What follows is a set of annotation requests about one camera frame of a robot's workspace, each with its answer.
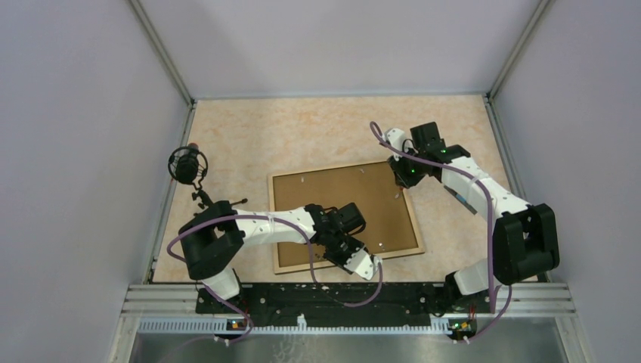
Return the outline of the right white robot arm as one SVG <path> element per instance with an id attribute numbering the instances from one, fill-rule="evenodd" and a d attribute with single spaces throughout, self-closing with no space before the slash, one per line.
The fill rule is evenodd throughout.
<path id="1" fill-rule="evenodd" d="M 462 312 L 474 294 L 498 284 L 509 286 L 551 271 L 560 255 L 556 216 L 545 203 L 534 205 L 517 197 L 489 176 L 464 147 L 447 145 L 436 123 L 415 126 L 410 134 L 388 129 L 382 145 L 401 188 L 416 186 L 433 177 L 467 209 L 488 224 L 488 256 L 449 274 L 443 291 L 444 304 Z"/>

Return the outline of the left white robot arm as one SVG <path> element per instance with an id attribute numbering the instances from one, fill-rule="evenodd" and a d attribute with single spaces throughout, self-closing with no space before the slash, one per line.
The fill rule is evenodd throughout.
<path id="1" fill-rule="evenodd" d="M 229 266 L 242 247 L 291 243 L 306 245 L 311 252 L 319 246 L 324 260 L 371 280 L 381 260 L 355 238 L 365 225 L 354 203 L 340 209 L 307 204 L 280 212 L 249 212 L 220 200 L 184 225 L 177 242 L 190 279 L 202 281 L 214 292 L 214 303 L 229 313 L 243 300 L 238 277 Z"/>

